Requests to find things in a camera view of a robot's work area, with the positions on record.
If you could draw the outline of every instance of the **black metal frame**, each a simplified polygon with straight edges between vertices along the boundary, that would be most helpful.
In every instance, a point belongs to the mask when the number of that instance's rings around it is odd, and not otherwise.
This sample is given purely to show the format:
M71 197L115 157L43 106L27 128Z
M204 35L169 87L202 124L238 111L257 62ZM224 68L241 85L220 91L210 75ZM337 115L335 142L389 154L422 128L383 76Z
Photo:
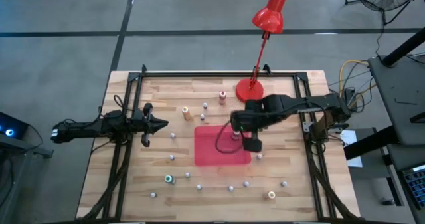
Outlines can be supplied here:
M141 95L141 86L143 82L143 78L157 78L157 77L249 77L251 75L251 72L146 72L146 67L143 66L141 72L131 72L128 74L127 78L127 86L126 86L126 93L124 96L124 110L128 109L129 104L129 98L131 93L131 88L133 82L137 81L136 86L136 92L135 92L135 100L133 107L139 106L139 99ZM267 72L260 72L258 74L259 77L266 77L270 76L270 73ZM310 96L310 88L309 88L309 82L306 72L273 72L273 77L286 77L286 78L292 78L294 82L294 89L296 93L296 97L301 97L301 88L300 88L300 82L304 85L304 91L306 96ZM316 117L314 114L310 114L310 118L312 122L316 122ZM300 122L305 122L305 114L299 115ZM309 162L309 159L313 159L313 152L311 150L311 140L308 138L308 133L303 130L301 127L301 131L303 132L303 138L304 138L304 144L305 144L305 152L307 154L307 163L309 167L309 173L310 173L310 180L311 180L311 186L312 186L312 192L315 202L315 209L317 213L317 219L321 220L325 218L323 216L323 208L321 204L320 199L320 193L319 193L319 186L317 184L317 178L312 174L313 169L313 163ZM133 134L131 134L127 142L124 144L116 144L114 155L112 158L112 164L110 169L110 176L108 180L108 187L101 196L99 202L95 204L94 207L96 207L96 211L92 212L89 216L85 216L81 219L76 219L74 221L64 222L64 223L110 223L110 222L118 222L121 219L122 215L122 206L124 203L124 195L125 195L125 189L126 189L126 180L127 180L127 173L128 173L128 167L129 167L129 158L131 156L131 148L132 148L132 142L133 142ZM117 171L118 168L118 160L120 158L120 152L122 146L126 147L124 158L122 161L122 164ZM318 157L319 157L319 166L320 171L325 178L327 182L329 182L329 176L327 174L327 168L325 164L325 156L323 155L322 150L320 148L318 149ZM116 211L115 215L113 217L110 217L110 203L112 200L112 193L114 189L116 188L117 184L120 183L120 187L118 190L118 197L117 197L117 205L116 205ZM335 214L335 208L332 204L332 201L328 194L326 194L327 198L327 206L329 209L329 215L330 218L334 219L336 218ZM102 212L102 218L97 219L96 217L99 215L100 211Z

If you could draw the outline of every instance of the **black cable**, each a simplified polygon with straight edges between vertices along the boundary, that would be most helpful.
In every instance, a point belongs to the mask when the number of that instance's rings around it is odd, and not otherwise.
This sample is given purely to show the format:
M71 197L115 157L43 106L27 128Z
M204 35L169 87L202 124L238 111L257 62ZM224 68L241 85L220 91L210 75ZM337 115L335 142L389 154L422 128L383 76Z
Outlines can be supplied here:
M355 69L355 67L356 67L357 65L359 65L359 63L356 63L356 64L355 64L355 65L351 68L350 72L348 73L347 78L350 78L351 74L353 73L353 71L354 71L354 69ZM345 85L347 84L347 81L348 81L348 79L346 79L346 80L344 81L344 85L343 85L343 89L342 89L342 91L343 91L343 92L344 92L344 89L345 89Z
M321 152L322 152L322 154L324 154L325 151L326 151L326 144L325 143L321 143L320 147L323 147L322 150L321 150ZM311 153L314 154L314 155L319 155L319 154L313 152L313 145L311 145Z
M415 61L415 62L418 62L418 63L420 63L420 64L425 64L425 62L421 62L421 61L419 61L419 60L417 60L417 59L415 59L415 58L412 58L412 57L410 57L410 56L407 56L407 55L405 55L407 58L409 58L409 59L411 59L411 60L413 60L413 61Z
M9 160L9 163L10 163L10 165L9 165L9 170L10 170L10 176L11 176L11 186L10 186L9 190L7 191L7 193L6 193L5 198L4 198L4 199L1 201L1 203L0 203L0 209L1 209L1 207L5 204L5 202L6 202L7 198L8 198L8 197L9 197L9 195L11 194L11 192L12 192L12 187L13 187L13 183L15 182L15 177L14 177L14 175L13 175L13 162L12 162L11 157L9 157L9 158L8 158L8 160Z
M381 59L381 57L378 54L379 48L381 47L381 45L379 44L379 39L383 36L384 34L384 30L385 30L385 20L384 20L384 11L381 11L381 17L382 17L382 28L381 28L381 33L379 34L378 38L377 38L377 44L378 47L375 50L375 54L377 55L377 57L379 58L379 61L382 63L383 60Z
M414 57L414 56L423 56L423 55L425 55L425 52L416 53L416 54L411 54L410 56L411 56L411 57Z
M100 145L100 146L97 146L97 147L95 147L93 150L92 150L92 154L93 154L93 152L94 151L96 151L97 149L99 149L99 148L101 148L101 147L103 147L103 146L105 146L106 144L109 144L110 142L112 142L113 140L109 140L109 141L107 141L106 143L104 143L104 144L102 144L102 145Z
M331 88L328 88L328 90L329 91L331 91L332 93L334 93L334 94L337 94L338 96L339 96L339 93L337 92L337 91L335 91L335 90L333 90L333 89L331 89Z
M373 78L371 78L371 80L369 81L369 94L371 96L371 99L366 104L363 104L360 108L364 108L366 105L368 105L368 104L370 104L372 102L372 88L371 88L371 86L372 86L372 80L373 80Z
M346 79L343 79L343 80L338 81L338 82L334 82L334 83L332 83L332 84L330 84L330 85L328 85L328 86L333 86L333 85L339 84L340 82L343 82L343 81L346 81L346 80L349 80L349 79L352 79L352 78L358 77L358 76L360 76L360 75L362 75L362 74L366 74L366 73L368 73L368 72L370 72L370 71L368 70L368 71L365 71L365 72L361 72L360 74L356 74L356 75L355 75L355 76L353 76L353 77L346 78Z
M360 95L360 93L359 92L356 92L355 98L357 97L357 95ZM365 98L363 98L363 95L360 95L360 98L361 98L361 104L362 104L361 105L361 110L359 111L359 110L355 110L355 108L352 108L352 109L350 109L350 111L360 114L361 112L363 112L363 110L365 110Z
M328 134L329 136L331 136L334 140L339 140L343 143L343 147L345 147L347 145L346 142L344 142L344 140L342 140L340 137L334 136L332 134Z
M228 126L229 123L230 123L230 120L227 121L227 123L225 125L223 125L223 127L218 132L217 138L215 140L215 148L217 149L217 151L219 151L222 154L234 154L242 148L242 146L239 146L238 148L236 148L234 150L221 150L220 148L218 148L218 139L221 137L221 134L223 133L224 129L226 129L226 127Z
M134 111L134 110L129 109L129 108L124 108L124 103L122 102L122 99L116 94L114 95L114 101L122 109L122 113L117 115L117 116L112 116L112 117L109 117L109 118L119 118L121 116L125 116L126 119L127 119L127 116L126 116L127 111ZM88 123L84 126L81 126L79 128L80 129L87 128L87 127L93 125L94 123L96 123L100 118L103 118L103 117L104 117L104 115L102 115L102 107L99 106L98 107L98 116L93 121L91 121L90 123ZM69 123L76 123L75 120L70 119L70 118L66 118L62 122L64 123L65 127L69 127Z
M328 194L329 198L332 200L340 214L344 219L358 219L354 214L352 214L348 208L344 205L344 203L340 200L338 195L334 192L329 182L326 181L319 168L317 168L316 163L313 158L308 158L307 161L309 165L312 167L311 173L318 180L322 188L325 190L325 193Z

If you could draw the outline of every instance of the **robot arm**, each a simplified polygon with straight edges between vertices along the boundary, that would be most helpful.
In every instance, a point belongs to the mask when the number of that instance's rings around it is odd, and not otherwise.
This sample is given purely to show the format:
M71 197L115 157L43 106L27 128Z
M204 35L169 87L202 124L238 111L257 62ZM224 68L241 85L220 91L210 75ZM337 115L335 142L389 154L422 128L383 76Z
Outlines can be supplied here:
M93 122L67 122L62 121L55 125L52 130L51 140L61 144L74 138L97 138L108 137L114 142L127 141L131 132L144 132L141 142L149 147L149 134L168 125L168 121L155 118L152 115L153 106L145 104L143 112L136 108L134 118L127 118L121 110L108 112L103 118L97 118Z
M326 130L336 122L345 122L350 118L345 101L336 94L305 98L272 94L261 100L247 101L245 110L232 112L230 123L234 131L251 132L251 138L243 137L245 150L260 152L262 143L258 139L258 131L281 122L292 114L321 111L325 113L325 117L310 126L310 131L316 138L326 138L323 137Z

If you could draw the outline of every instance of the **wooden tabletop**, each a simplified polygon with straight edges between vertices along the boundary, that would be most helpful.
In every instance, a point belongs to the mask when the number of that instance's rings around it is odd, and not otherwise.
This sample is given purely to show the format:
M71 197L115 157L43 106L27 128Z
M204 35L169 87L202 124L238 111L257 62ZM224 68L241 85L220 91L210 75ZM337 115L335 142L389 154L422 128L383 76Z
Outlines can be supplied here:
M328 93L323 71L308 73L312 95ZM128 72L112 72L104 101L103 113L118 107L115 94L124 99ZM168 120L169 125L150 136L151 147L140 142L141 134L133 139L127 178L122 221L314 221L316 220L305 146L298 115L290 116L259 134L263 141L263 158L245 166L198 167L194 163L194 128L223 125L232 110L244 109L235 97L235 86L240 78L144 78L140 108L152 103L153 115ZM258 79L265 94L287 94L295 97L290 78ZM218 103L220 91L227 92L225 105ZM204 110L203 103L208 104ZM192 118L183 118L182 107L189 107ZM96 138L94 148L108 141ZM332 188L342 202L359 215L357 200L339 141L326 143L325 159ZM84 189L77 217L85 215L97 202L108 182L114 144L96 150L88 164ZM164 182L165 175L177 178L175 185ZM249 187L243 183L249 181ZM288 185L281 187L281 182ZM326 212L324 191L321 189ZM263 194L274 191L274 200ZM155 192L156 198L150 198ZM115 201L112 201L111 215Z

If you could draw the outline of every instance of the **gray floor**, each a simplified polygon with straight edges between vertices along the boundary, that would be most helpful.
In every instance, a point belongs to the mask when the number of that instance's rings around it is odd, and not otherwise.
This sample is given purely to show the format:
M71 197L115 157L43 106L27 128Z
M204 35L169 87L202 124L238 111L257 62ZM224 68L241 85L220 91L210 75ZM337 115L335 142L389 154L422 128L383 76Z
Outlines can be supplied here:
M253 14L267 0L134 0L129 31L189 29L255 29ZM0 0L0 32L118 31L127 0ZM425 2L415 0L388 28L425 25ZM343 0L287 0L286 29L379 29L379 13ZM274 35L263 63L274 70L324 70L328 83L337 81L345 60L375 55L379 34ZM384 34L386 54L412 33ZM260 48L258 35L126 37L118 70L247 70ZM31 123L51 160L36 159L20 196L14 223L45 223L74 218L89 157L91 140L53 144L54 124L64 118L92 120L102 103L117 37L0 38L0 111ZM425 47L416 52L425 51ZM359 66L354 74L365 71ZM366 74L350 80L360 87ZM381 97L349 121L352 128L382 129L390 122ZM361 215L367 219L411 223L405 207L383 207L388 197L382 180L355 180Z

